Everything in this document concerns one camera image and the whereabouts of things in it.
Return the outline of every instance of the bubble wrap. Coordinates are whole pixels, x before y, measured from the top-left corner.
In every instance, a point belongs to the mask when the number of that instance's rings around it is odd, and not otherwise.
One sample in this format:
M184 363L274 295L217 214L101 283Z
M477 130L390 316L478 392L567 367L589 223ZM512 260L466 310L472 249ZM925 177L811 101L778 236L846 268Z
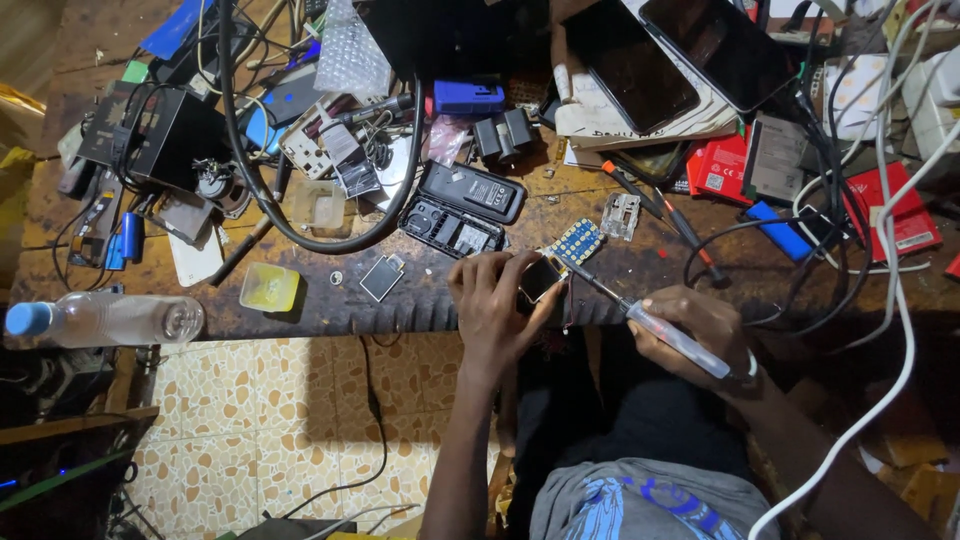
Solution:
M313 87L361 96L390 94L390 63L351 0L327 4L324 43Z

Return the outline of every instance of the blue bottle cap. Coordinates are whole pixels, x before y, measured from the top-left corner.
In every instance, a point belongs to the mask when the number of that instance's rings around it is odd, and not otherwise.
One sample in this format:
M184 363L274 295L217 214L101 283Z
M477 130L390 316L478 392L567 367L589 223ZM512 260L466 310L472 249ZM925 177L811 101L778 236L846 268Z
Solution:
M7 310L7 331L12 335L40 335L50 328L52 315L45 302L21 302Z

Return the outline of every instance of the clear plastic container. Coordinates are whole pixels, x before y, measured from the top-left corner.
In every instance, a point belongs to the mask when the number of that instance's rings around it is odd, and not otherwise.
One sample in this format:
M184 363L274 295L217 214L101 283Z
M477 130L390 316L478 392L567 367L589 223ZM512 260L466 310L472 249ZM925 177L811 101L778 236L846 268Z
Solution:
M68 349L185 343L203 326L204 308L186 296L73 292L7 311L9 333L42 335Z
M282 266L251 262L240 289L240 306L260 311L289 311L297 297L300 274Z
M306 180L294 187L290 221L297 225L339 229L344 224L346 194L329 180Z

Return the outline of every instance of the qr code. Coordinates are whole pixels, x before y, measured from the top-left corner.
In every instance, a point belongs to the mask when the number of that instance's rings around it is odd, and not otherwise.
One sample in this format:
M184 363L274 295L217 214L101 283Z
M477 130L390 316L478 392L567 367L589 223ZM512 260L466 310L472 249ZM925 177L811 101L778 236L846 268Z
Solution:
M909 238L904 238L903 240L897 242L897 249L901 250L903 248L908 248L910 246L916 246L917 244L923 244L929 242L933 239L933 233L927 231L926 233L920 233L916 236L911 236Z
M718 174L707 174L707 187L710 189L723 189L723 177Z

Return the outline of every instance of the gray t-shirt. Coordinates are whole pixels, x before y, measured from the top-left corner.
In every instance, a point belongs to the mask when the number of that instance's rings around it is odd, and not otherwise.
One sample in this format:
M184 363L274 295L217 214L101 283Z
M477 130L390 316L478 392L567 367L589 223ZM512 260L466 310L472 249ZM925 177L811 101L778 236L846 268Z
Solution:
M769 508L745 479L626 457L550 473L530 539L741 540ZM776 522L760 538L780 538Z

